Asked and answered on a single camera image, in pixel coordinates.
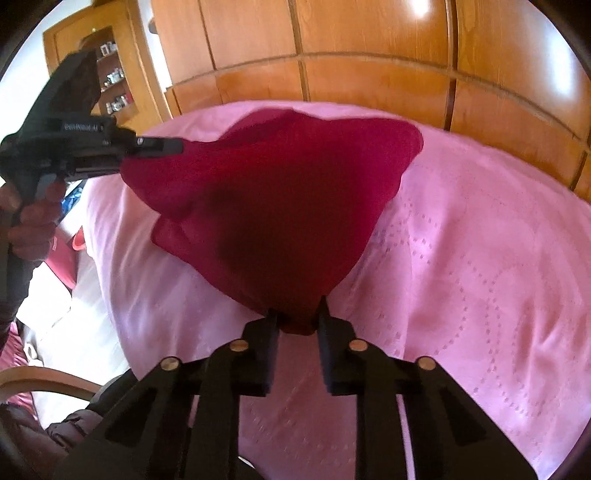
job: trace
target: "metal pin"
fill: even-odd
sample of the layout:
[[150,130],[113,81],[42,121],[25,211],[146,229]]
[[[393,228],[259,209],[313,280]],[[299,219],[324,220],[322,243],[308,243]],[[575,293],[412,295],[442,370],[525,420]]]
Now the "metal pin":
[[174,356],[168,356],[160,362],[160,368],[162,370],[166,370],[167,372],[171,372],[176,370],[180,364],[181,362],[178,358]]
[[230,350],[232,352],[244,352],[248,350],[248,342],[239,338],[230,343]]
[[422,356],[418,359],[418,366],[423,370],[435,370],[437,362],[430,356]]
[[368,343],[357,338],[349,342],[349,348],[354,352],[365,352],[368,349]]

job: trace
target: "wooden cabinet door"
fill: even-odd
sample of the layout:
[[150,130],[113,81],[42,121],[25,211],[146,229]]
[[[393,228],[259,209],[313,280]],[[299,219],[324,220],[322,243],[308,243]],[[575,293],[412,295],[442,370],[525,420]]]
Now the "wooden cabinet door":
[[133,104],[126,108],[125,115],[118,115],[118,124],[141,134],[164,119],[145,77],[124,1],[85,8],[47,30],[44,33],[47,65],[53,72],[69,53],[80,49],[83,39],[109,27],[119,48],[121,65],[134,99]]

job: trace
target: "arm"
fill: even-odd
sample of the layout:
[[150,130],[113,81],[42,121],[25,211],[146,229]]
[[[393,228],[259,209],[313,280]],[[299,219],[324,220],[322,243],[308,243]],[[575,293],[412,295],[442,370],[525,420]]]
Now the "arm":
[[[55,221],[61,215],[61,200],[66,192],[62,181],[56,181],[47,188],[46,198],[23,208],[21,224],[0,232],[12,245],[18,257],[29,261],[45,260],[50,252],[56,233]],[[0,209],[15,213],[21,206],[17,191],[10,185],[0,187]],[[0,353],[8,339],[10,324],[19,305],[0,303]]]

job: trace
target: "wall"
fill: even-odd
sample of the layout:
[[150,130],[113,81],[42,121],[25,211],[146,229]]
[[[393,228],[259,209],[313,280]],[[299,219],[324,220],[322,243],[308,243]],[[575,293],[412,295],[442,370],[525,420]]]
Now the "wall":
[[90,6],[92,0],[64,0],[36,26],[0,81],[0,139],[17,131],[49,80],[43,32]]
[[160,37],[148,31],[148,22],[152,20],[152,17],[154,16],[152,3],[151,0],[138,0],[138,5],[139,12],[142,16],[142,26],[144,27],[144,32],[148,41],[150,56],[154,63],[154,69],[156,70],[156,76],[158,77],[160,88],[162,88],[162,91],[164,92],[173,84],[173,81],[170,79],[170,73],[166,66],[166,59],[164,58]]

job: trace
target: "wooden panel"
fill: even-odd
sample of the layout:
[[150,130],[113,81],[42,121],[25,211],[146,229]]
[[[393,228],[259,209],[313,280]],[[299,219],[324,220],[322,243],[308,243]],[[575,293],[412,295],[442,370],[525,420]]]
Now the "wooden panel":
[[305,52],[383,53],[447,64],[445,0],[295,0]]
[[217,68],[296,52],[286,0],[201,0],[201,3]]
[[306,61],[310,99],[397,113],[441,128],[449,79],[418,67],[343,57]]
[[213,74],[175,85],[174,95],[181,113],[222,104]]
[[452,132],[505,150],[570,185],[582,146],[563,128],[550,125],[508,98],[457,83]]
[[170,110],[170,115],[174,117],[181,115],[181,110],[178,107],[177,97],[174,94],[174,88],[169,87],[164,92],[164,97],[166,98],[166,102],[168,103],[168,109]]
[[583,174],[577,183],[574,192],[584,200],[591,202],[591,156],[587,156]]
[[50,73],[55,71],[69,53],[80,50],[83,39],[89,35],[107,27],[113,27],[115,30],[113,24],[118,17],[125,18],[124,8],[121,1],[99,8],[83,8],[45,30],[43,41]]
[[244,67],[220,74],[217,87],[224,103],[240,100],[303,100],[296,61]]
[[170,111],[167,108],[166,99],[162,94],[154,63],[152,62],[152,55],[150,55],[150,50],[148,49],[148,40],[146,39],[144,26],[142,25],[138,0],[125,0],[125,6],[127,7],[129,21],[131,23],[135,46],[138,49],[138,60],[141,63],[150,93],[160,113],[160,119],[165,122],[170,120]]
[[528,0],[457,6],[459,69],[525,96],[586,138],[591,80],[554,25]]
[[213,70],[199,0],[152,0],[152,8],[173,83]]

